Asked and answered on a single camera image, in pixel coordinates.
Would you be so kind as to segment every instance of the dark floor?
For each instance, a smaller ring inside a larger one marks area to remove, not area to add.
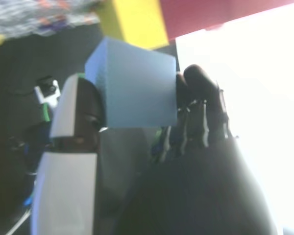
[[[26,128],[43,121],[41,106],[30,93],[36,79],[52,75],[61,88],[68,76],[84,71],[86,59],[101,39],[99,27],[92,25],[46,38],[33,35],[12,40],[0,47],[0,234],[9,229],[10,215],[17,211],[25,171],[23,162],[7,150],[7,139],[20,137]],[[175,45],[160,51],[176,55]],[[119,129],[102,134],[104,184],[114,202],[108,203],[108,210],[117,207],[131,182],[147,168],[154,132]],[[110,218],[105,221],[107,226],[110,222]],[[29,234],[28,225],[15,234]]]

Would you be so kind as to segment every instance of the colorful cloth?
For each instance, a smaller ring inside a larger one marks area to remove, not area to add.
[[[100,0],[0,0],[0,35],[44,36],[68,26],[99,22],[91,6]]]

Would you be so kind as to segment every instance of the back of robotic hand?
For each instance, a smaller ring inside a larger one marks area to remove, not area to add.
[[[276,235],[280,230],[228,128],[223,91],[196,65],[176,77],[178,124],[127,196],[113,235]]]

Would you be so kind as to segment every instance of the blue block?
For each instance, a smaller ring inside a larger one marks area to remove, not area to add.
[[[177,120],[175,58],[104,38],[85,65],[101,93],[107,127],[159,127]]]

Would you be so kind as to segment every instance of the robotic hand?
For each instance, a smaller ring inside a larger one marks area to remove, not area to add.
[[[228,128],[222,91],[198,66],[177,75],[179,123],[166,133],[179,156],[150,167],[133,186],[114,235],[274,235],[277,228]],[[39,166],[33,235],[98,235],[99,131],[104,111],[89,81],[70,77]]]

